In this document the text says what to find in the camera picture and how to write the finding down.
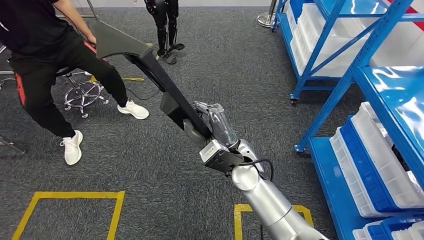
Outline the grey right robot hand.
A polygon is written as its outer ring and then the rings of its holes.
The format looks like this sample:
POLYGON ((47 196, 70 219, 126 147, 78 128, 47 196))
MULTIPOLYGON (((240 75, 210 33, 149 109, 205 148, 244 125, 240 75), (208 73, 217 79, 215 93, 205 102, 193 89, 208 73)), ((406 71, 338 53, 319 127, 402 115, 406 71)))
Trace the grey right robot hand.
POLYGON ((208 104, 195 101, 192 106, 201 115, 206 114, 208 116, 212 129, 212 136, 206 137, 194 128, 190 119, 184 119, 183 130, 196 145, 204 148, 212 140, 218 140, 219 143, 230 149, 239 142, 239 138, 227 121, 225 110, 220 103, 208 104))

